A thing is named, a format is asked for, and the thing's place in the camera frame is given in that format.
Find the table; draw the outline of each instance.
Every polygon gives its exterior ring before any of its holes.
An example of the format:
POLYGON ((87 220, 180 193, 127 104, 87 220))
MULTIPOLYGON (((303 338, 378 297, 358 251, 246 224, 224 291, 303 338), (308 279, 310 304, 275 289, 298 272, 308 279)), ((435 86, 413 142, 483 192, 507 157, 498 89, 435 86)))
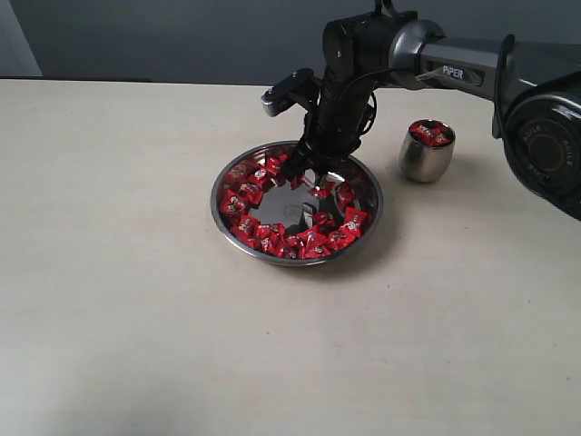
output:
POLYGON ((300 135, 263 92, 0 82, 0 434, 577 435, 581 224, 509 171, 492 105, 379 91, 378 233, 295 270, 209 208, 232 158, 300 135), (458 134, 429 186, 396 166, 424 117, 458 134))

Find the stainless steel cup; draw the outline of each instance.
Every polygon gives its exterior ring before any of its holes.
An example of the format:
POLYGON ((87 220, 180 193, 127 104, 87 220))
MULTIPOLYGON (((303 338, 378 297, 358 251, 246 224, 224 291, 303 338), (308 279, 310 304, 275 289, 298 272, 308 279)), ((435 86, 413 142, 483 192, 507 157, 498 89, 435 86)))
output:
POLYGON ((452 162, 456 134, 446 124, 435 120, 421 120, 412 124, 399 152, 399 168, 413 182, 436 182, 452 162), (447 141, 445 145, 428 144, 412 133, 412 126, 421 123, 429 130, 440 128, 447 141))

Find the stainless steel bowl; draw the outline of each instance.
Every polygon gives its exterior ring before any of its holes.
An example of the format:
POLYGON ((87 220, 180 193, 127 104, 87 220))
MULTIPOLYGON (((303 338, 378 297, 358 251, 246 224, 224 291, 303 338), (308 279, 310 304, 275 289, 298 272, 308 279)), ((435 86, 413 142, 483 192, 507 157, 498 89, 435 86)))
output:
MULTIPOLYGON (((282 154, 290 153, 295 144, 296 142, 294 141, 265 144, 245 154, 241 154, 230 162, 220 173, 212 188, 212 216, 216 225, 230 243, 250 256, 262 261, 281 266, 310 266, 327 263, 359 249, 371 237, 373 232, 375 232, 383 212, 383 195, 379 182, 371 171, 354 157, 350 157, 347 162, 343 163, 335 172, 330 173, 328 177, 337 183, 348 182, 351 184, 357 195, 355 206, 369 214, 368 223, 364 229, 364 234, 356 242, 329 256, 319 259, 293 260, 280 259, 255 251, 251 247, 238 241, 230 233, 228 222, 219 210, 223 186, 225 185, 224 179, 234 167, 240 168, 241 164, 247 164, 248 167, 256 164, 264 164, 267 157, 278 157, 282 154)), ((335 216, 340 214, 342 217, 342 213, 337 209, 332 196, 327 200, 319 201, 309 194, 309 189, 308 186, 303 185, 293 191, 289 183, 285 183, 282 187, 275 187, 264 195, 264 199, 258 209, 251 210, 251 215, 263 223, 283 223, 291 233, 293 233, 293 228, 298 228, 305 203, 312 205, 317 212, 332 212, 335 216)))

